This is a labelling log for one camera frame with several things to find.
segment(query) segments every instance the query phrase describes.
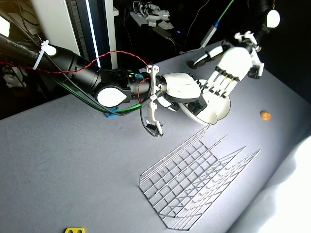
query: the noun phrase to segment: metal wire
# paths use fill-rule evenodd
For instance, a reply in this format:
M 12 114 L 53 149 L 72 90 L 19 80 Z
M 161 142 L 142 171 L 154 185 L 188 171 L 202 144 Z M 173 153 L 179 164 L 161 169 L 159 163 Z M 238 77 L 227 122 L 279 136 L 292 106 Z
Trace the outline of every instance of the metal wire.
M 188 231 L 260 152 L 241 161 L 245 147 L 225 157 L 201 141 L 209 125 L 177 147 L 140 176 L 139 187 L 169 229 Z

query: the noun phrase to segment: wire basket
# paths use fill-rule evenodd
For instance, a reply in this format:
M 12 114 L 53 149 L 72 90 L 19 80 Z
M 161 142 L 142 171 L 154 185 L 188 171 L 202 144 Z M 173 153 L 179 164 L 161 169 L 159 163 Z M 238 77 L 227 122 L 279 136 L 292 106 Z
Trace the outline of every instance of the wire basket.
M 140 175 L 139 188 L 169 229 L 188 231 L 260 150 L 237 162 L 243 147 L 218 158 L 201 141 L 204 127 Z

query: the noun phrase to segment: gray table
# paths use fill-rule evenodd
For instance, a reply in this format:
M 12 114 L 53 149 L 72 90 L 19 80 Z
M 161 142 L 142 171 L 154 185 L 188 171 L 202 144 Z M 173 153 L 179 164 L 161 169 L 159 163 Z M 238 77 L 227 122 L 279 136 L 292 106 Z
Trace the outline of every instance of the gray table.
M 186 66 L 203 51 L 159 63 L 160 73 L 208 77 L 216 64 Z M 225 232 L 310 125 L 311 106 L 265 70 L 231 94 L 228 116 L 211 126 L 207 144 L 229 134 L 216 154 L 247 145 L 259 156 L 210 207 L 192 233 Z M 259 112 L 268 110 L 272 120 Z M 160 108 L 164 136 L 150 137 L 139 112 L 107 119 L 69 95 L 0 121 L 0 232 L 160 233 L 167 230 L 138 189 L 141 172 L 202 125 Z

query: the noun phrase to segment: yellow plastic piece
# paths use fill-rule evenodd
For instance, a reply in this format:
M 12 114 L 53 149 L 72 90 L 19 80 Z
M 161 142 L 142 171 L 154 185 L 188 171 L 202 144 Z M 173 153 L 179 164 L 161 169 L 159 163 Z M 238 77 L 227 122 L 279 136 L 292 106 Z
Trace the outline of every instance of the yellow plastic piece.
M 67 228 L 65 230 L 65 233 L 86 233 L 86 231 L 84 230 L 84 228 Z

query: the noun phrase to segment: green wire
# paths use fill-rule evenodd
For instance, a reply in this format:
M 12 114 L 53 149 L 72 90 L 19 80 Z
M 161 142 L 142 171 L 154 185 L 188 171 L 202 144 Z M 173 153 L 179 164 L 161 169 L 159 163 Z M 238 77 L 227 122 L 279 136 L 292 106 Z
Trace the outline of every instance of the green wire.
M 231 2 L 229 3 L 229 5 L 225 8 L 224 12 L 222 13 L 222 15 L 219 17 L 218 21 L 220 21 L 222 19 L 222 17 L 224 16 L 224 14 L 226 13 L 226 11 L 229 9 L 229 7 L 231 6 L 231 4 L 234 2 L 234 0 L 231 0 Z
M 78 92 L 76 92 L 75 90 L 73 90 L 70 86 L 64 84 L 64 83 L 59 83 L 62 87 L 64 87 L 66 90 L 68 90 L 69 92 L 73 92 L 75 93 L 76 95 L 78 95 L 79 97 L 83 98 L 85 101 L 87 101 L 88 103 L 90 103 L 95 109 L 101 111 L 101 112 L 106 112 L 104 108 L 98 106 L 98 105 L 95 105 L 94 103 L 92 102 L 89 102 L 88 99 L 86 99 L 84 96 L 80 95 Z M 119 109 L 119 110 L 114 110 L 114 112 L 117 112 L 117 113 L 123 113 L 123 112 L 128 112 L 130 110 L 137 110 L 141 107 L 141 104 L 138 103 L 136 105 L 133 105 L 131 107 L 128 107 L 128 108 L 123 108 L 123 109 Z

